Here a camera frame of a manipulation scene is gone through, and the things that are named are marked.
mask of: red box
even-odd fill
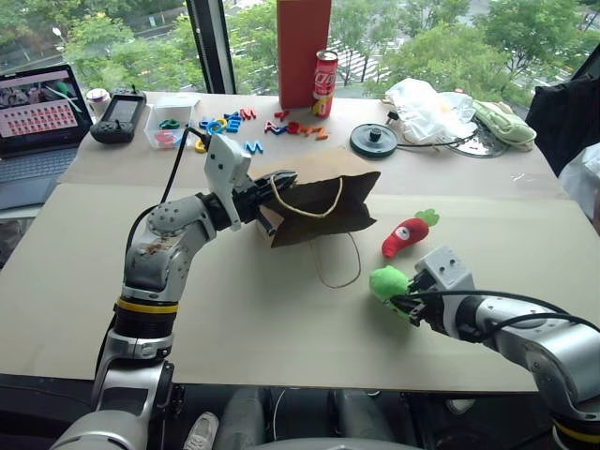
[[[331,0],[277,0],[281,108],[312,106],[317,52],[327,48]]]

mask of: black pulley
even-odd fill
[[[385,158],[394,153],[398,145],[396,133],[378,124],[356,127],[350,135],[350,147],[366,158]]]

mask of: red carrot plush toy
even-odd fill
[[[392,258],[403,248],[425,239],[429,234],[429,227],[438,223],[438,220],[440,220],[440,216],[435,213],[434,209],[419,211],[413,218],[404,220],[383,241],[383,256]]]

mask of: window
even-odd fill
[[[68,62],[82,85],[204,91],[181,0],[0,0],[0,73]]]
[[[276,95],[275,0],[223,1],[237,92]],[[597,0],[333,0],[337,97],[379,98],[404,78],[527,108],[600,42]]]

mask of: screen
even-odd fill
[[[119,99],[112,108],[111,114],[105,119],[108,121],[131,122],[135,109],[140,102],[136,100]]]
[[[85,105],[66,70],[0,80],[0,136],[78,126]]]

